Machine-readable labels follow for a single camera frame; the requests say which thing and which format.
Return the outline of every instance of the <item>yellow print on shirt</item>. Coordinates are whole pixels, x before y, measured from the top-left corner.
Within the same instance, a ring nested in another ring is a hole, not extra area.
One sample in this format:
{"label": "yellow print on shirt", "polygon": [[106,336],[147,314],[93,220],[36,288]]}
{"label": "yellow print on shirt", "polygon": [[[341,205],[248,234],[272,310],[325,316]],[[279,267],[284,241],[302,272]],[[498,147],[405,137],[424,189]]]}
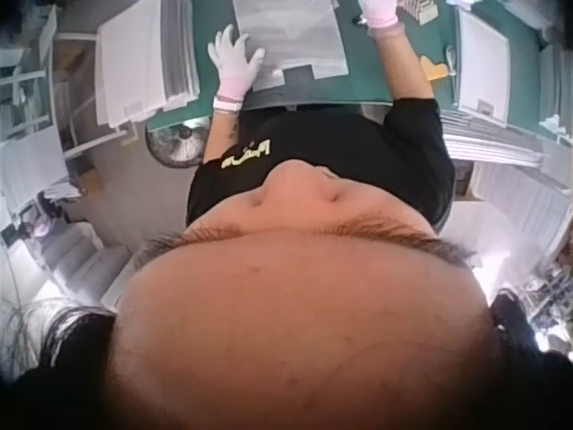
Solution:
{"label": "yellow print on shirt", "polygon": [[240,159],[235,159],[235,157],[224,159],[221,168],[241,166],[248,159],[259,159],[265,155],[270,155],[270,140],[259,143],[259,148],[256,150],[246,150]]}

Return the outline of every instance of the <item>floor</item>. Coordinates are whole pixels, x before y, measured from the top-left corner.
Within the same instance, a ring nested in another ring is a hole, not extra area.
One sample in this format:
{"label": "floor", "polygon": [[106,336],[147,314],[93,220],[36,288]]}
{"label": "floor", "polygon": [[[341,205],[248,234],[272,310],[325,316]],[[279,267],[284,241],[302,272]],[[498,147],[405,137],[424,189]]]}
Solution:
{"label": "floor", "polygon": [[67,204],[70,218],[86,219],[104,244],[123,244],[132,252],[146,240],[184,229],[193,169],[164,168],[149,155],[142,139],[126,146],[104,143],[90,156],[104,189]]}

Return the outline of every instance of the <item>black t-shirt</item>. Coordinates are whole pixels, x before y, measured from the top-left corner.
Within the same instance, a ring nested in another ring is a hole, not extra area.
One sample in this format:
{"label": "black t-shirt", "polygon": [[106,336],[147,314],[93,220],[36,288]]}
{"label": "black t-shirt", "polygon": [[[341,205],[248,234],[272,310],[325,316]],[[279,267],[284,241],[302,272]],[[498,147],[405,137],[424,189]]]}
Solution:
{"label": "black t-shirt", "polygon": [[199,167],[189,192],[187,225],[227,197],[261,186],[275,166],[289,159],[394,194],[436,230],[449,214],[455,169],[433,99],[397,100],[384,125],[354,114],[287,112],[251,137]]}

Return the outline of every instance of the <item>eyebrow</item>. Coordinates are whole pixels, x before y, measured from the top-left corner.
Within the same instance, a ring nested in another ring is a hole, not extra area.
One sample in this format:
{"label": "eyebrow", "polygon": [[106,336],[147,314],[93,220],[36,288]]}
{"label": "eyebrow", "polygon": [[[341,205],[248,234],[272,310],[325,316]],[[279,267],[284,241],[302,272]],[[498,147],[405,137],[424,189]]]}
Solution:
{"label": "eyebrow", "polygon": [[[465,247],[446,240],[408,231],[404,225],[386,219],[355,219],[330,228],[310,231],[318,236],[352,237],[371,242],[398,245],[439,258],[454,267],[467,269],[467,260],[474,255]],[[186,233],[167,234],[148,241],[135,257],[139,271],[145,265],[175,249],[191,245],[209,244],[250,235],[237,226],[198,228]]]}

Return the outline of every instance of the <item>tattoo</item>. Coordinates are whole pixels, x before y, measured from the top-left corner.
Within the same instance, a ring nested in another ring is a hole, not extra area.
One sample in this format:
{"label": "tattoo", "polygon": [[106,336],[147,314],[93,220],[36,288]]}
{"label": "tattoo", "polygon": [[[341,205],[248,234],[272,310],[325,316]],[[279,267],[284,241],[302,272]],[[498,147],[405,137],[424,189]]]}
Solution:
{"label": "tattoo", "polygon": [[231,133],[229,134],[229,139],[236,143],[238,134],[239,134],[239,120],[237,118],[235,124],[233,125],[233,130],[231,130]]}

